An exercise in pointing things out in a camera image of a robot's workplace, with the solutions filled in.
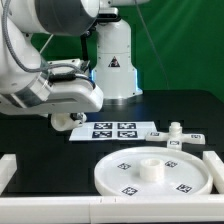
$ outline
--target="white card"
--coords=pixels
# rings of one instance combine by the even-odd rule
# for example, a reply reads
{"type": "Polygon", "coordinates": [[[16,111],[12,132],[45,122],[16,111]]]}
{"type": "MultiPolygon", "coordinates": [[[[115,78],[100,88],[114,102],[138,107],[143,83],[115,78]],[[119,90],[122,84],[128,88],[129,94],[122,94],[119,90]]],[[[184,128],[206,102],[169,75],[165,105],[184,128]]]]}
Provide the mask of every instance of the white card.
{"type": "Polygon", "coordinates": [[[154,122],[87,122],[74,129],[69,140],[145,140],[148,132],[157,132],[154,122]]]}

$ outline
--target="green backdrop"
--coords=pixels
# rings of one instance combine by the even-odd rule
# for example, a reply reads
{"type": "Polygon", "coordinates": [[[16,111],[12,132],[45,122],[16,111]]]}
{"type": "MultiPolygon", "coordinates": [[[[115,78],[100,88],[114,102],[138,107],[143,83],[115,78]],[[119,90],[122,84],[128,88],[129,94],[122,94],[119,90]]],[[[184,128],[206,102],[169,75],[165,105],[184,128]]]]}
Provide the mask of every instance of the green backdrop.
{"type": "MultiPolygon", "coordinates": [[[[168,76],[170,89],[208,90],[224,101],[224,0],[151,0],[140,6],[168,76]]],[[[166,89],[165,77],[135,7],[120,7],[132,27],[132,61],[143,90],[166,89]]],[[[33,36],[40,49],[48,35],[33,36]]],[[[96,34],[88,39],[96,64],[96,34]]],[[[54,37],[47,60],[81,57],[78,37],[54,37]]]]}

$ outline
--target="small white cylinder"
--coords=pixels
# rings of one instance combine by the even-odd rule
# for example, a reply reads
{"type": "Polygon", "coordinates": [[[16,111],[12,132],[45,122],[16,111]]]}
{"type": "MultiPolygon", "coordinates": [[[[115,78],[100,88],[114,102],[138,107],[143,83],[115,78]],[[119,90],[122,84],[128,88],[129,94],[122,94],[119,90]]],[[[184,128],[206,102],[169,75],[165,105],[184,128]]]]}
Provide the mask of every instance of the small white cylinder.
{"type": "Polygon", "coordinates": [[[147,182],[164,179],[165,164],[160,159],[144,159],[140,162],[140,177],[147,182]]]}
{"type": "Polygon", "coordinates": [[[181,127],[180,123],[173,122],[169,128],[169,132],[171,137],[180,137],[183,133],[183,128],[181,127]]]}

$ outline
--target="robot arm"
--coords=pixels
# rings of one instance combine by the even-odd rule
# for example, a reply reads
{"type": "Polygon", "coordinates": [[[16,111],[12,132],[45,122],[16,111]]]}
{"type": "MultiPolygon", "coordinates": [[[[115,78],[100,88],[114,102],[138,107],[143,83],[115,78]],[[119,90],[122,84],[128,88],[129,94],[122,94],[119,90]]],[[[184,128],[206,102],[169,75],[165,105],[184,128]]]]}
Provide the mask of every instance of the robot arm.
{"type": "MultiPolygon", "coordinates": [[[[64,117],[70,118],[70,114],[99,111],[103,93],[88,79],[88,72],[82,70],[83,61],[71,59],[49,65],[31,45],[29,34],[81,36],[96,22],[100,10],[115,5],[132,5],[135,0],[1,2],[0,13],[6,16],[0,24],[0,30],[3,30],[0,63],[4,65],[0,69],[0,112],[9,115],[66,113],[64,117]]],[[[59,123],[52,123],[63,126],[61,116],[59,120],[59,123]]]]}

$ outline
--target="warning label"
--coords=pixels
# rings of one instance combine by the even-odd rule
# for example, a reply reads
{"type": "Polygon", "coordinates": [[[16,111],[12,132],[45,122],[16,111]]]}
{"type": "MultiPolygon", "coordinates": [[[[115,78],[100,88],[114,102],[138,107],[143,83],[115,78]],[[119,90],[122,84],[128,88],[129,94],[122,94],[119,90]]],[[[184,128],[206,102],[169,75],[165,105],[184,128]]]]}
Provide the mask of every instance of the warning label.
{"type": "Polygon", "coordinates": [[[109,68],[120,68],[121,66],[120,66],[117,58],[114,57],[108,67],[109,68]]]}

